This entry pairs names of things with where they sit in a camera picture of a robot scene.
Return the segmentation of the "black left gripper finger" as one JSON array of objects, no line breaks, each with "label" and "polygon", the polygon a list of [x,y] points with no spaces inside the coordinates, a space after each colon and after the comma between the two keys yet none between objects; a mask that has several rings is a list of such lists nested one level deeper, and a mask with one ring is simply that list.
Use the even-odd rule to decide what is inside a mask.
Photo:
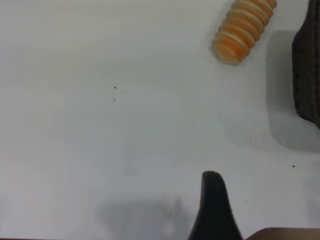
[{"label": "black left gripper finger", "polygon": [[241,240],[222,176],[205,171],[201,178],[198,214],[190,240]]}]

